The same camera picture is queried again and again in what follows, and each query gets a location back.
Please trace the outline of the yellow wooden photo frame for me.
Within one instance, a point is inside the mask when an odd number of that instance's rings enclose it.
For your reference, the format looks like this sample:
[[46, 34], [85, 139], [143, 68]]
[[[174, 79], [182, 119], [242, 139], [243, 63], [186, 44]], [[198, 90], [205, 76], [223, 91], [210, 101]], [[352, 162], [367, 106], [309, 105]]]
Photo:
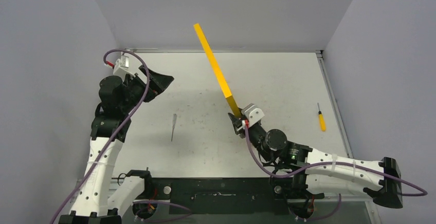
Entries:
[[233, 94], [231, 92], [231, 89], [230, 89], [230, 87], [229, 87], [229, 85], [228, 85], [228, 83], [227, 83], [227, 81], [226, 81], [226, 79], [225, 79], [221, 69], [220, 69], [220, 66], [219, 66], [219, 64], [218, 64], [218, 62], [217, 62], [217, 60], [215, 58], [215, 55], [213, 54], [213, 51], [212, 51], [212, 49], [211, 49], [211, 47], [209, 45], [209, 42], [207, 41], [207, 38], [206, 38], [206, 36], [205, 36], [205, 34], [204, 34], [200, 24], [198, 24], [198, 23], [194, 24], [193, 28], [194, 28], [194, 30], [196, 32], [196, 35], [197, 35], [197, 37], [199, 39], [199, 42], [200, 42], [201, 46], [202, 46], [202, 48], [203, 48], [203, 50], [205, 52], [205, 55], [206, 55], [206, 57], [207, 57], [207, 59], [209, 61], [209, 64], [210, 64], [210, 66], [211, 66], [211, 68], [213, 70], [213, 73], [214, 73], [214, 75], [216, 77], [216, 80], [217, 80], [217, 82], [218, 82], [218, 84], [219, 84], [219, 86], [221, 88], [221, 91], [222, 91], [222, 93], [223, 93], [223, 95], [224, 95], [224, 97], [225, 97], [225, 99], [227, 101], [227, 104], [229, 105], [232, 113], [237, 118], [240, 118], [242, 116], [241, 111], [238, 108], [238, 105], [237, 105], [237, 103], [236, 103], [236, 101], [234, 99], [234, 96], [233, 96]]

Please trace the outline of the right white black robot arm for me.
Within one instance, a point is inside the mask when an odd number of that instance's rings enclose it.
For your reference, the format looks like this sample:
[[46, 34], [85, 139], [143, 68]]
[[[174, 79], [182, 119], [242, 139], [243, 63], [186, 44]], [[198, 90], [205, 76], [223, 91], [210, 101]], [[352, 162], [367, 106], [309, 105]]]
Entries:
[[266, 131], [261, 122], [251, 124], [242, 116], [229, 113], [235, 134], [246, 138], [258, 165], [273, 167], [270, 176], [291, 179], [290, 190], [298, 198], [308, 193], [368, 196], [379, 206], [391, 209], [403, 207], [401, 172], [397, 161], [384, 157], [379, 161], [340, 157], [291, 142], [279, 129]]

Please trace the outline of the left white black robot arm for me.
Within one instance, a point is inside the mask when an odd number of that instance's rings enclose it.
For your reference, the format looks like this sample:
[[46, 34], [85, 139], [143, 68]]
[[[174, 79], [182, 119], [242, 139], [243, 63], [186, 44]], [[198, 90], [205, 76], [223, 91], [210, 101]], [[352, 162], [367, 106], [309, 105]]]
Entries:
[[144, 80], [138, 74], [119, 70], [99, 83], [100, 103], [91, 124], [90, 150], [83, 181], [74, 190], [77, 195], [68, 214], [59, 223], [121, 223], [122, 216], [136, 197], [153, 193], [149, 171], [130, 170], [127, 182], [108, 196], [119, 152], [131, 124], [131, 114], [139, 104], [150, 102], [163, 93], [174, 78], [145, 67]]

